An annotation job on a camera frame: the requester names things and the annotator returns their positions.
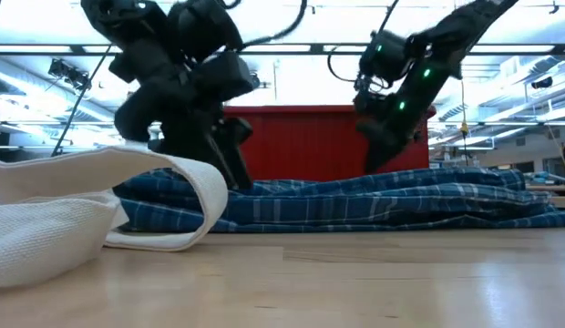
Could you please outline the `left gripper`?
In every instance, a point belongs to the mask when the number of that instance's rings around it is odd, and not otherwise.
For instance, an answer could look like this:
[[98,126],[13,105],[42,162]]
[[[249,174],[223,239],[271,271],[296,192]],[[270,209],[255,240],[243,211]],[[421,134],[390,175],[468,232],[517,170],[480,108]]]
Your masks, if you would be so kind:
[[147,143],[149,127],[158,121],[164,154],[211,164],[229,188],[250,189],[240,145],[252,126],[243,118],[224,118],[223,102],[198,102],[190,75],[182,67],[133,73],[139,88],[118,108],[115,128],[126,140]]

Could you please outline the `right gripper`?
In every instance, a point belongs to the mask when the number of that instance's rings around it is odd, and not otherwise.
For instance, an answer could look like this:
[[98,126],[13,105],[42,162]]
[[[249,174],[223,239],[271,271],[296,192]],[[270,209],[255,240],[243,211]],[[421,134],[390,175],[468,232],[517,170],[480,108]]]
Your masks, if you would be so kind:
[[364,172],[372,174],[401,152],[440,89],[451,76],[451,47],[407,43],[410,63],[389,86],[359,72],[354,109],[362,115],[356,129],[368,139]]

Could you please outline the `blue plaid pajama pants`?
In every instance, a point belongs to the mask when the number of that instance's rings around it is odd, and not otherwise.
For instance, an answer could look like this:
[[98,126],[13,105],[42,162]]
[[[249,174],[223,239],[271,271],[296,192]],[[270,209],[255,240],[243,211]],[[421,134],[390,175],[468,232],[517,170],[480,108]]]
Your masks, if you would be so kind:
[[565,210],[516,170],[413,169],[325,182],[256,180],[231,190],[217,233],[565,227]]

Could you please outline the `red plastic laundry bin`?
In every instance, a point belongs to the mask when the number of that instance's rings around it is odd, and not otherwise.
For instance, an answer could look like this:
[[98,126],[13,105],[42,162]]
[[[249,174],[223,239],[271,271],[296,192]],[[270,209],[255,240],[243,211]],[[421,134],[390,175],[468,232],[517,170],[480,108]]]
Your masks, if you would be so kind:
[[254,180],[328,181],[364,174],[368,140],[356,123],[365,117],[351,105],[227,106],[225,116],[252,125],[241,153]]

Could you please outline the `light wooden desk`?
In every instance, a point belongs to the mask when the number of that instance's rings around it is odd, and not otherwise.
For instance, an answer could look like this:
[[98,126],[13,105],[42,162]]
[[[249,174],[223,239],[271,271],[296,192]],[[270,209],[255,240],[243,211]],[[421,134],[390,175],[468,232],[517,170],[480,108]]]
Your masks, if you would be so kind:
[[558,208],[565,209],[565,186],[528,185],[528,190],[547,191],[552,194],[551,202]]

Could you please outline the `cream canvas tote bag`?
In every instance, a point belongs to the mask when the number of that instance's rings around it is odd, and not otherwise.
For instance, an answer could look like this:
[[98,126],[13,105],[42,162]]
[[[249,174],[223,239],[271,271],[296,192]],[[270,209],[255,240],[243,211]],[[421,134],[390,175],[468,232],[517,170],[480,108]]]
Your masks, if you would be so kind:
[[[193,232],[129,235],[113,187],[154,169],[173,169],[193,187],[202,222]],[[210,164],[112,146],[53,158],[0,160],[0,288],[54,278],[96,258],[103,247],[184,251],[227,205],[224,177]]]

